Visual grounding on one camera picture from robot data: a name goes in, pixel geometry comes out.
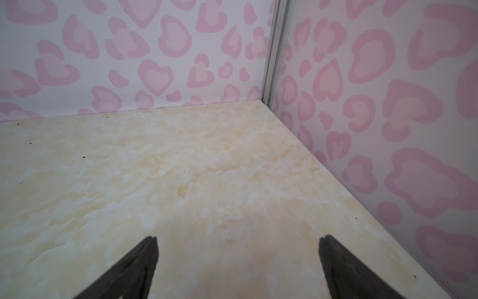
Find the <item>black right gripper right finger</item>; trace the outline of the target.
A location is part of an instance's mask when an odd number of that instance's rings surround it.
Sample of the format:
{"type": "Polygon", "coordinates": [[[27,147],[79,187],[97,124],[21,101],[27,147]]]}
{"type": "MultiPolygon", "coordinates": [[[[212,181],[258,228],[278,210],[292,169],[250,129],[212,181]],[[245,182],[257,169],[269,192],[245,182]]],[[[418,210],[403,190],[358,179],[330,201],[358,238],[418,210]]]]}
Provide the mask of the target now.
{"type": "Polygon", "coordinates": [[[332,235],[320,238],[318,254],[332,299],[404,299],[332,235]]]}

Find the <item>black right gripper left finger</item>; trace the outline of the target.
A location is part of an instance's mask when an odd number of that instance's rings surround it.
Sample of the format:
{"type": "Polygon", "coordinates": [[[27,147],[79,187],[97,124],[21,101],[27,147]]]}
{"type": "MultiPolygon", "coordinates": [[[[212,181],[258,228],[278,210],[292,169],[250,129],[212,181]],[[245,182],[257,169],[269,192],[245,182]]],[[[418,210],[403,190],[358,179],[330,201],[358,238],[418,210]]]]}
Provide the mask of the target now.
{"type": "Polygon", "coordinates": [[[156,237],[146,237],[77,299],[146,299],[159,259],[156,237]]]}

